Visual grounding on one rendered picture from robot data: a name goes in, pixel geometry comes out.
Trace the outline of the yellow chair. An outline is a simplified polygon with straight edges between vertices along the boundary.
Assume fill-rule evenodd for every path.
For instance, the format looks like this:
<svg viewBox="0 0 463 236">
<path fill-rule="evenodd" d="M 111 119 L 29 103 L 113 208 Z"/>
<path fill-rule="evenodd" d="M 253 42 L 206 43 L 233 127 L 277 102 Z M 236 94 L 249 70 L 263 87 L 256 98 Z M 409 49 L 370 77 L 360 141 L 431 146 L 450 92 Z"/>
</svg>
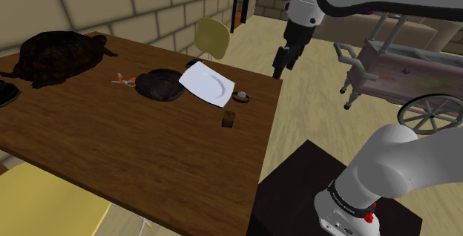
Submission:
<svg viewBox="0 0 463 236">
<path fill-rule="evenodd" d="M 229 47 L 230 38 L 229 29 L 222 22 L 203 17 L 197 23 L 194 45 L 214 59 L 222 59 Z"/>
<path fill-rule="evenodd" d="M 112 205 L 29 163 L 0 174 L 0 236 L 95 236 Z"/>
</svg>

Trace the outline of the dark door frame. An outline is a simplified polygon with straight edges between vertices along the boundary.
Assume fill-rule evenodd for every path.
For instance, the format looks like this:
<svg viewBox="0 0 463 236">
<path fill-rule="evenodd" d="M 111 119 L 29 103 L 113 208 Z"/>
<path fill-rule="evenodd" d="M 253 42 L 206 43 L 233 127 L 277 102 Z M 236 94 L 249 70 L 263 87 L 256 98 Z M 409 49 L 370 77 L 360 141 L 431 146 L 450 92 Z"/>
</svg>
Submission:
<svg viewBox="0 0 463 236">
<path fill-rule="evenodd" d="M 233 33 L 240 24 L 245 24 L 248 19 L 250 0 L 241 0 L 240 3 L 241 9 L 237 11 L 238 0 L 232 2 L 230 33 Z"/>
</svg>

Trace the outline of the black flat object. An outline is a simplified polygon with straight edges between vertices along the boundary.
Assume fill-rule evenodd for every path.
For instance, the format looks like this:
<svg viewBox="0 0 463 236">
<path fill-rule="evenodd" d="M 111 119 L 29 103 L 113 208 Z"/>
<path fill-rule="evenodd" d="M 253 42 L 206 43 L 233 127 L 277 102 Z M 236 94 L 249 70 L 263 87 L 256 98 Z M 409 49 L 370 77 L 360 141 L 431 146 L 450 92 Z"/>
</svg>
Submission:
<svg viewBox="0 0 463 236">
<path fill-rule="evenodd" d="M 0 108 L 18 99 L 21 91 L 13 84 L 0 80 Z"/>
</svg>

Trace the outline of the white square plate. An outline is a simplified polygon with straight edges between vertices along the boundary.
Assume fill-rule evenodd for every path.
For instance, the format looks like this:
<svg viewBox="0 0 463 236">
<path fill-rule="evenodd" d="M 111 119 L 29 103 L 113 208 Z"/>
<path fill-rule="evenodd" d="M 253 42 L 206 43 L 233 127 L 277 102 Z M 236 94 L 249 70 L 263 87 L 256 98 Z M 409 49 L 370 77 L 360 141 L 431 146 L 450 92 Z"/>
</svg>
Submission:
<svg viewBox="0 0 463 236">
<path fill-rule="evenodd" d="M 196 62 L 179 78 L 179 83 L 205 102 L 223 108 L 230 100 L 235 83 L 202 62 Z"/>
</svg>

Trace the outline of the dark turtle figure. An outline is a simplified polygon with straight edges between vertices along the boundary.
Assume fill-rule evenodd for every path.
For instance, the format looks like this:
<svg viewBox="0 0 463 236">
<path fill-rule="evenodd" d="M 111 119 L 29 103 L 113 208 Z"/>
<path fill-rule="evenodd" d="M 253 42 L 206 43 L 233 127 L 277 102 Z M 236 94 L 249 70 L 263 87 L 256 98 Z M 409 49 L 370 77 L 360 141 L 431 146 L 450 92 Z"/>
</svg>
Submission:
<svg viewBox="0 0 463 236">
<path fill-rule="evenodd" d="M 23 79 L 34 89 L 60 85 L 96 67 L 105 56 L 118 54 L 106 48 L 107 36 L 86 36 L 74 31 L 47 31 L 23 42 L 11 72 L 0 76 Z"/>
</svg>

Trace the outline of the brown wooden table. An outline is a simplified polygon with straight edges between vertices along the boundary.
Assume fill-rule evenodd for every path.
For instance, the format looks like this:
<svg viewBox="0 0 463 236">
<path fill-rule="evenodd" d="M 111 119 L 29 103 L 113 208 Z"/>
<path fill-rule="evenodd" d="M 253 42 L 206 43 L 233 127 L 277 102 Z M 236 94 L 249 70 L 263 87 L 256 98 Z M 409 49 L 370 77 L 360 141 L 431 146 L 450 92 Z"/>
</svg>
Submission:
<svg viewBox="0 0 463 236">
<path fill-rule="evenodd" d="M 183 236 L 246 236 L 282 83 L 211 62 L 250 96 L 210 105 L 190 93 L 172 102 L 111 83 L 157 68 L 183 72 L 189 57 L 109 36 L 95 68 L 33 89 L 0 108 L 0 150 Z M 221 126 L 236 113 L 232 128 Z"/>
</svg>

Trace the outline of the dark robot stand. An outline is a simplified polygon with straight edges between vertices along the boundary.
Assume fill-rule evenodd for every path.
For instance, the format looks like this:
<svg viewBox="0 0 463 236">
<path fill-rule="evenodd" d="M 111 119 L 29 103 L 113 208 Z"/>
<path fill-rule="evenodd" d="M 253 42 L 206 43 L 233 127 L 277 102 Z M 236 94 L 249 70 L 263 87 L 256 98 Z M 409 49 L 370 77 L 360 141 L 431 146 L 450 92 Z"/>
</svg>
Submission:
<svg viewBox="0 0 463 236">
<path fill-rule="evenodd" d="M 307 140 L 259 183 L 246 236 L 331 236 L 314 197 L 345 168 Z"/>
</svg>

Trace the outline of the orange grey scissors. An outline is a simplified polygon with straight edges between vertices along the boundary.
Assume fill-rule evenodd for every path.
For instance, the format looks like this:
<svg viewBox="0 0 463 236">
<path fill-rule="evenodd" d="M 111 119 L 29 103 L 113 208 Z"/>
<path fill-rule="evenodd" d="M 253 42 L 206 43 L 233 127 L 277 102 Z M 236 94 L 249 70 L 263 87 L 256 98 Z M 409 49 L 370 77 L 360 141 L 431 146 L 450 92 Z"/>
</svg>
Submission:
<svg viewBox="0 0 463 236">
<path fill-rule="evenodd" d="M 111 83 L 120 84 L 120 85 L 127 85 L 129 87 L 134 88 L 136 86 L 136 77 L 131 77 L 130 79 L 125 79 L 121 73 L 117 74 L 117 80 L 111 81 Z"/>
</svg>

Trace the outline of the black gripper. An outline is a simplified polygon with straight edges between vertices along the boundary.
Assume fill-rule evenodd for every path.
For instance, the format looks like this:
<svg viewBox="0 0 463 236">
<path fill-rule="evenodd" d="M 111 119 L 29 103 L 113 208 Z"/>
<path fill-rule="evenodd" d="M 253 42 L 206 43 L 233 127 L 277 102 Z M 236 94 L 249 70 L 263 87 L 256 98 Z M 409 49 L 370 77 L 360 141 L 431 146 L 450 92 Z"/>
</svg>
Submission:
<svg viewBox="0 0 463 236">
<path fill-rule="evenodd" d="M 303 49 L 309 44 L 314 33 L 314 27 L 303 26 L 293 22 L 291 19 L 286 24 L 283 37 L 286 40 L 286 47 L 279 47 L 275 55 L 272 67 L 272 77 L 279 79 L 284 68 L 292 70 L 298 58 L 302 55 Z"/>
</svg>

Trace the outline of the black wristwatch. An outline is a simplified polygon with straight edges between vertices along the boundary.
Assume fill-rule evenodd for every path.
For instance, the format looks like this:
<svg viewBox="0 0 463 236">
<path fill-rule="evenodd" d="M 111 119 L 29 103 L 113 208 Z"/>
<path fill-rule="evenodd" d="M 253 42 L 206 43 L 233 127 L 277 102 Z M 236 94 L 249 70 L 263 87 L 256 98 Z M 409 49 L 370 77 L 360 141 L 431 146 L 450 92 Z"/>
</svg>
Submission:
<svg viewBox="0 0 463 236">
<path fill-rule="evenodd" d="M 234 91 L 231 94 L 231 98 L 235 102 L 239 102 L 239 103 L 248 103 L 250 101 L 250 96 L 247 95 L 244 91 Z"/>
</svg>

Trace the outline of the small brown box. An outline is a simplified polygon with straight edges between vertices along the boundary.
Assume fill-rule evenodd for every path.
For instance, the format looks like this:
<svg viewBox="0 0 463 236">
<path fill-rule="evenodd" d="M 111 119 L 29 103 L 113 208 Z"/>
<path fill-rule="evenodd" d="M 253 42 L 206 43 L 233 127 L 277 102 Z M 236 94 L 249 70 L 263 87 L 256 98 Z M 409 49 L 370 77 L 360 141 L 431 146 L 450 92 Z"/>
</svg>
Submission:
<svg viewBox="0 0 463 236">
<path fill-rule="evenodd" d="M 221 126 L 224 128 L 232 128 L 236 113 L 233 111 L 225 111 L 223 114 Z"/>
</svg>

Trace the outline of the dark round bowl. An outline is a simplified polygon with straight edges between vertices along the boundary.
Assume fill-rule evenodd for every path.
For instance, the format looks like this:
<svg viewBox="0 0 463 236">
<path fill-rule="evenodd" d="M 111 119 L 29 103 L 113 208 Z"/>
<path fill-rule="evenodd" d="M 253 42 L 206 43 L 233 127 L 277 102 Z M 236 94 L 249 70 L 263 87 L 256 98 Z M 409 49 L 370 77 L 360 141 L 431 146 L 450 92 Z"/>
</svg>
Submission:
<svg viewBox="0 0 463 236">
<path fill-rule="evenodd" d="M 180 97 L 185 88 L 180 84 L 182 74 L 171 69 L 155 69 L 140 74 L 135 80 L 138 94 L 160 102 L 171 102 Z"/>
</svg>

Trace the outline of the wooden serving cart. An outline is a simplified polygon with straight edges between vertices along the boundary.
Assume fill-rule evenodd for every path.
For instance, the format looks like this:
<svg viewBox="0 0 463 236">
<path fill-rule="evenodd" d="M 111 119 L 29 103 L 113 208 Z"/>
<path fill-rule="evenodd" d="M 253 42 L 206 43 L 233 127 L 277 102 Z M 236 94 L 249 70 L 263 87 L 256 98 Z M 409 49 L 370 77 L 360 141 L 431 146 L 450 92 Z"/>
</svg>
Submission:
<svg viewBox="0 0 463 236">
<path fill-rule="evenodd" d="M 399 105 L 398 123 L 416 134 L 431 135 L 463 123 L 463 57 L 393 44 L 407 16 L 399 20 L 385 41 L 375 39 L 386 15 L 381 16 L 360 53 L 335 42 L 338 61 L 351 66 L 340 92 L 352 93 L 351 108 L 360 95 Z"/>
</svg>

